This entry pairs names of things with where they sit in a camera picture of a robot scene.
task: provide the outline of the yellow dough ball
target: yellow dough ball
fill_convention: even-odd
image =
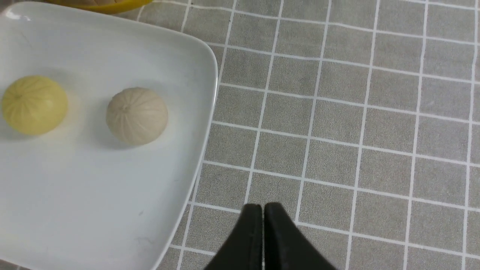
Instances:
[[[56,128],[65,118],[67,94],[47,77],[27,76],[7,88],[1,110],[5,121],[14,130],[41,135]]]

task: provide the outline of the beige dough ball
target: beige dough ball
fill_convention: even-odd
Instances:
[[[107,125],[122,142],[138,146],[155,141],[168,122],[167,106],[154,91],[128,88],[116,94],[107,107]]]

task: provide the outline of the square plate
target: square plate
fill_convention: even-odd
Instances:
[[[213,52],[168,29],[18,3],[0,14],[0,89],[35,74],[63,86],[69,112],[35,138],[0,120],[0,259],[34,270],[155,269],[204,153]],[[158,92],[169,122],[158,140],[130,148],[105,118],[113,95],[136,86]]]

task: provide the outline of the gray grid tablecloth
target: gray grid tablecloth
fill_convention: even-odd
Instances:
[[[219,67],[201,177],[160,269],[202,269],[242,205],[268,201],[340,269],[480,269],[477,7],[175,0],[120,14],[204,40]]]

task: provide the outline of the plate rim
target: plate rim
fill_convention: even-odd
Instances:
[[[170,237],[168,238],[168,241],[166,242],[165,247],[163,248],[163,251],[158,255],[158,258],[157,258],[154,266],[150,269],[150,270],[156,270],[158,268],[158,266],[160,265],[162,259],[165,257],[165,254],[167,253],[167,251],[169,249],[169,246],[171,245],[171,242],[173,241],[173,238],[174,238],[175,233],[176,233],[176,231],[177,231],[177,229],[180,225],[183,214],[184,214],[184,212],[187,208],[190,195],[191,195],[191,193],[194,189],[195,184],[199,181],[199,178],[200,178],[200,173],[201,173],[200,172],[200,167],[201,167],[202,162],[204,160],[206,146],[207,146],[207,143],[208,143],[210,129],[211,129],[211,126],[212,126],[212,121],[213,121],[213,115],[214,115],[214,111],[215,111],[216,98],[217,98],[217,95],[218,95],[218,64],[217,64],[216,56],[215,56],[212,48],[208,44],[206,44],[203,40],[201,40],[197,37],[193,37],[193,36],[190,36],[188,34],[182,33],[182,32],[178,32],[178,31],[171,30],[171,29],[164,28],[164,27],[160,27],[160,26],[157,26],[157,25],[150,25],[150,24],[147,24],[147,23],[142,23],[142,22],[126,19],[126,18],[116,17],[116,16],[112,16],[112,15],[107,15],[107,14],[101,14],[101,13],[96,13],[96,12],[91,12],[91,11],[66,7],[66,6],[55,5],[55,4],[52,4],[52,3],[30,2],[30,1],[14,3],[14,4],[6,7],[2,12],[0,12],[0,19],[11,19],[7,16],[8,12],[11,12],[12,10],[14,10],[18,7],[21,7],[21,8],[24,8],[24,9],[34,9],[38,6],[41,7],[41,8],[57,9],[61,12],[76,12],[77,14],[84,14],[85,16],[101,17],[103,19],[108,18],[108,20],[124,21],[124,22],[128,22],[130,24],[133,24],[133,25],[137,25],[137,27],[148,27],[148,28],[151,28],[151,29],[167,31],[167,32],[170,32],[171,34],[190,39],[191,41],[197,43],[199,46],[202,46],[202,47],[206,48],[207,51],[210,54],[210,58],[213,60],[213,64],[214,64],[213,65],[213,74],[215,74],[214,89],[213,89],[213,94],[211,96],[211,101],[212,101],[211,104],[212,105],[211,105],[209,116],[208,116],[207,128],[206,128],[206,131],[205,131],[205,134],[204,134],[204,140],[203,140],[203,143],[202,143],[202,150],[200,152],[200,156],[199,156],[198,161],[197,161],[197,165],[196,165],[195,172],[193,174],[193,178],[190,180],[191,183],[190,183],[189,191],[188,191],[188,193],[187,193],[187,195],[184,199],[183,207],[181,208],[182,211],[180,211],[178,213],[177,222],[176,222],[176,224],[173,228],[173,231],[170,233]],[[44,269],[39,268],[39,267],[35,267],[35,266],[32,266],[32,265],[21,263],[20,261],[16,262],[15,259],[12,260],[12,259],[6,258],[1,253],[0,253],[0,259],[3,259],[7,262],[13,263],[13,264],[15,264],[17,266],[20,266],[20,267],[28,267],[28,268],[33,269],[33,270],[44,270]]]

